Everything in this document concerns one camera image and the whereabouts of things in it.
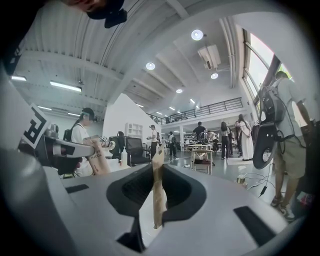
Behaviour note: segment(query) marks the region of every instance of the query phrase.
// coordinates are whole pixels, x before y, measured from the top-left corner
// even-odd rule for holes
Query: paper bag
[[[165,145],[162,145],[152,159],[153,169],[153,221],[154,228],[162,225],[164,212],[164,190],[162,187],[163,165],[165,163]]]
[[[95,152],[88,157],[89,164],[95,175],[103,175],[111,173],[110,167],[107,163],[105,153],[102,150],[100,137],[98,135],[84,138],[82,140],[84,145],[92,146]]]

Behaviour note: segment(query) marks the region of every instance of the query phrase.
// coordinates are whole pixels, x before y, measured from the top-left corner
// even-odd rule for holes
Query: metal railing
[[[211,114],[216,114],[224,111],[229,111],[229,110],[235,110],[235,109],[240,109],[243,108],[243,104],[241,101],[241,97],[238,98],[233,98],[225,101],[221,101],[218,103],[202,106],[200,108],[196,109],[191,109],[188,111],[184,111],[181,113],[173,114],[168,117],[164,118],[159,118],[156,116],[152,116],[149,114],[149,116],[152,118],[154,117],[154,121],[159,124],[159,125],[164,125],[164,124],[170,124],[173,122],[178,122],[182,120],[187,120],[187,119],[192,119],[192,118],[198,118],[202,116],[207,116]]]

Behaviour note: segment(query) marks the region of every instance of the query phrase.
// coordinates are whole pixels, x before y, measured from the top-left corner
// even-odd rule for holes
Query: fluorescent light
[[[79,115],[79,114],[68,113],[68,115],[70,115],[70,116],[80,117],[80,115]]]
[[[145,65],[146,69],[147,70],[154,70],[156,68],[156,65],[152,62],[148,62],[146,65]]]
[[[199,41],[204,37],[204,33],[201,30],[196,29],[196,30],[192,31],[191,37],[193,40]]]
[[[27,81],[27,79],[24,76],[18,76],[18,75],[13,75],[11,76],[12,80],[17,80],[17,81]]]
[[[44,106],[38,106],[38,108],[39,108],[39,109],[43,109],[43,110],[50,110],[50,111],[52,111],[52,109],[51,109],[51,108],[44,107]]]
[[[82,92],[82,89],[80,87],[75,87],[75,86],[70,86],[70,85],[66,85],[63,83],[59,83],[59,82],[53,82],[50,81],[50,84],[52,86],[57,86],[57,87],[61,87],[61,88],[65,88],[65,89],[69,89],[69,90],[73,90],[73,91],[77,91],[77,92]]]
[[[218,74],[217,73],[213,73],[212,75],[211,75],[211,79],[216,79],[218,77]]]

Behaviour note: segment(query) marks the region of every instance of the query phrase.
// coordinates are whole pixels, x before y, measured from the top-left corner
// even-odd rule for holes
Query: bottle
[[[124,148],[122,153],[121,153],[121,160],[122,160],[122,165],[127,166],[128,165],[128,153],[126,149]]]

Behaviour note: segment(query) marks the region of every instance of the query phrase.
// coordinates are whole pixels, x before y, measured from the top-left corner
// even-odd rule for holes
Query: floor
[[[263,200],[266,204],[270,204],[275,195],[275,188],[273,187],[273,185],[275,184],[275,175],[272,172],[272,168],[267,166],[264,169],[258,170],[254,167],[252,162],[250,162],[249,164],[243,164],[243,162],[241,162],[242,158],[238,158],[238,153],[236,151],[234,151],[234,157],[231,157],[231,158],[232,159],[230,160],[222,160],[221,152],[218,152],[216,155],[213,154],[213,162],[215,166],[212,169],[212,175],[234,182],[236,181],[237,176],[239,174],[239,169],[242,169],[245,171],[245,173],[252,173],[252,174],[246,175],[245,181],[247,182],[247,189],[248,189],[251,186],[257,185],[257,183],[259,182],[259,179],[262,178],[262,176],[259,176],[257,174],[263,175],[265,177],[268,176],[269,174],[270,176],[268,180],[272,184],[268,182],[267,189],[264,192],[264,194],[260,197],[260,199]],[[190,152],[177,152],[176,159],[173,159],[173,157],[170,157],[169,155],[166,155],[164,158],[164,162],[166,164],[170,164],[178,167],[184,167],[185,165],[190,164],[190,160],[191,160]],[[287,180],[288,180],[288,177],[285,176],[283,189],[282,189],[283,192],[286,187]],[[255,196],[259,197],[265,184],[266,182],[260,184],[259,186],[254,186],[250,188],[248,191],[254,194]],[[157,234],[160,232],[162,228],[160,227],[158,229],[154,229],[153,192],[149,194],[143,206],[141,207],[139,211],[139,219],[140,219],[143,243],[146,247],[148,247],[148,245],[157,236]]]

